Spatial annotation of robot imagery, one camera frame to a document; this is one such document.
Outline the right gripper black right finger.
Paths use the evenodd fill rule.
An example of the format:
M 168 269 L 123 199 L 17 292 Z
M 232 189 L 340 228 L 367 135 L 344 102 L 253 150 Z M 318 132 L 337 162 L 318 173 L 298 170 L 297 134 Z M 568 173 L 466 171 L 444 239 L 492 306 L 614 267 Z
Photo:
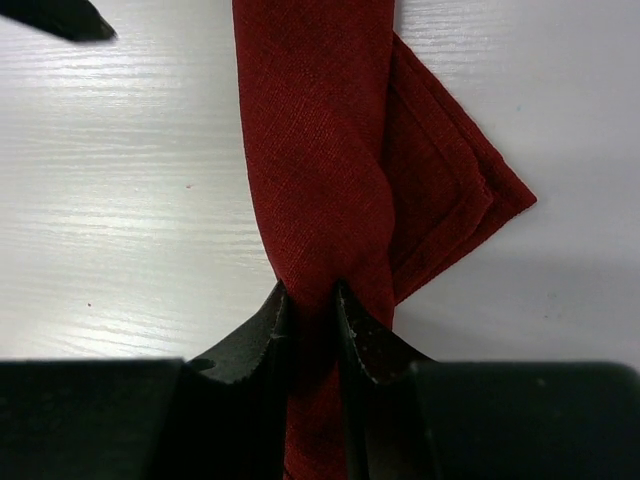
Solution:
M 639 375 L 617 363 L 437 362 L 335 289 L 352 479 L 635 479 Z

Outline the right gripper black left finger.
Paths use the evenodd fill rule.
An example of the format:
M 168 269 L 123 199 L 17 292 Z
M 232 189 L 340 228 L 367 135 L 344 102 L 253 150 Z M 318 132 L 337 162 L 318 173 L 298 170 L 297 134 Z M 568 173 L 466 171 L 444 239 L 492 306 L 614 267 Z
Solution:
M 7 361 L 5 479 L 279 479 L 290 347 L 275 287 L 191 361 Z

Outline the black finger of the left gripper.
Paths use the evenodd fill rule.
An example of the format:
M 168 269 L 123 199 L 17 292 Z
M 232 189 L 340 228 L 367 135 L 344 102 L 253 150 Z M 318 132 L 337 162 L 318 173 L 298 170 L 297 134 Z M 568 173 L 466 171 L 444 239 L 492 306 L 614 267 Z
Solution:
M 1 0 L 1 16 L 74 43 L 110 42 L 115 29 L 88 0 Z

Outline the dark red cloth napkin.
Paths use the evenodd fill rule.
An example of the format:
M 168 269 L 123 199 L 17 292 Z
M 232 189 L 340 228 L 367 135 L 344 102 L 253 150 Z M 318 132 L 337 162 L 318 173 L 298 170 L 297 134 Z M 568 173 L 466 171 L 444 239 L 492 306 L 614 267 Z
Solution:
M 233 5 L 248 179 L 291 299 L 284 475 L 347 475 L 332 292 L 396 306 L 535 195 L 393 28 L 391 1 Z

